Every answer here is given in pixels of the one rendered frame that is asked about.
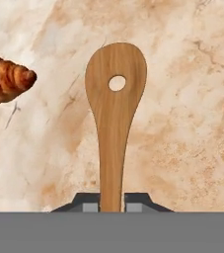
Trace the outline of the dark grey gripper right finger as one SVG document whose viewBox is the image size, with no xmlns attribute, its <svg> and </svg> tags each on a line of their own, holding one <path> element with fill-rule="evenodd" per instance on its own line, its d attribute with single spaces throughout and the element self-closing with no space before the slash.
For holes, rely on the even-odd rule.
<svg viewBox="0 0 224 253">
<path fill-rule="evenodd" d="M 161 205 L 154 203 L 147 193 L 125 193 L 125 212 L 172 212 Z"/>
</svg>

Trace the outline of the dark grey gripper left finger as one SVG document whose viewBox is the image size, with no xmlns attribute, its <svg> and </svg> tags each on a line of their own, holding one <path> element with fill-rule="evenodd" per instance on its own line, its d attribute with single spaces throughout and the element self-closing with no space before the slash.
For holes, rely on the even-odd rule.
<svg viewBox="0 0 224 253">
<path fill-rule="evenodd" d="M 77 193 L 73 201 L 54 210 L 54 212 L 98 212 L 99 193 Z"/>
</svg>

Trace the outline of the wooden spoon with hole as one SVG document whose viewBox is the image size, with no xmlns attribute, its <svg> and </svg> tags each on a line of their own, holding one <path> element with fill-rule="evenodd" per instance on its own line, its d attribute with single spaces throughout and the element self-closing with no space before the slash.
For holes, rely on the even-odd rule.
<svg viewBox="0 0 224 253">
<path fill-rule="evenodd" d="M 85 87 L 99 140 L 100 211 L 121 208 L 125 149 L 130 126 L 147 77 L 140 49 L 116 42 L 98 49 L 90 58 Z"/>
</svg>

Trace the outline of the brown croissant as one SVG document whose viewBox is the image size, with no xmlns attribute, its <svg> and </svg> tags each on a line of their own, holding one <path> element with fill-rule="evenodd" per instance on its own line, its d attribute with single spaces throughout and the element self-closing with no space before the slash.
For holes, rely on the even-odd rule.
<svg viewBox="0 0 224 253">
<path fill-rule="evenodd" d="M 37 74 L 33 70 L 0 57 L 0 104 L 14 100 L 36 81 Z"/>
</svg>

